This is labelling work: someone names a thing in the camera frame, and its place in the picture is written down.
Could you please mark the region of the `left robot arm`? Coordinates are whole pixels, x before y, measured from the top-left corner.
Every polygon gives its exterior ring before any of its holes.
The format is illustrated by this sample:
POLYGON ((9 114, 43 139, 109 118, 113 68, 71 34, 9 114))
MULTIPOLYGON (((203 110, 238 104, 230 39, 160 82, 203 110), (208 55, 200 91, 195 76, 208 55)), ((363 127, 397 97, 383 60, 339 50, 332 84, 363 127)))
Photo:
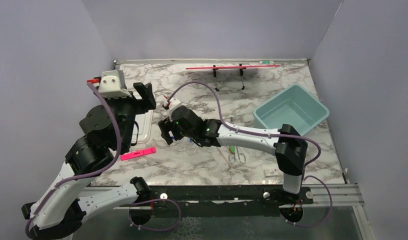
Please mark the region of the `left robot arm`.
POLYGON ((144 205, 152 191, 142 177, 97 195, 80 197, 83 189, 113 166, 131 147, 137 115, 156 108, 151 83, 136 82, 140 99, 107 99, 92 83, 88 87, 100 105, 80 121, 84 135, 65 155, 61 170, 46 193, 36 202, 22 206, 27 220, 25 234, 32 240, 58 240, 77 231, 88 219, 122 205, 144 205))

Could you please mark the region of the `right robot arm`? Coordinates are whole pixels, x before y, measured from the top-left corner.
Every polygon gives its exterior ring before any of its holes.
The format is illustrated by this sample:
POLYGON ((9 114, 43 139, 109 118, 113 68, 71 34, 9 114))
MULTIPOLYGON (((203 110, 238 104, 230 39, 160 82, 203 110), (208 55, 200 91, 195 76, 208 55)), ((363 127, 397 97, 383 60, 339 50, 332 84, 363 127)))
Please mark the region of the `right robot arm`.
POLYGON ((301 196, 308 143, 288 124, 281 129, 236 126, 220 119, 202 119, 191 109, 180 106, 158 122, 161 137, 168 145, 183 138, 199 147, 241 147, 275 156, 283 172, 281 199, 292 204, 301 196))

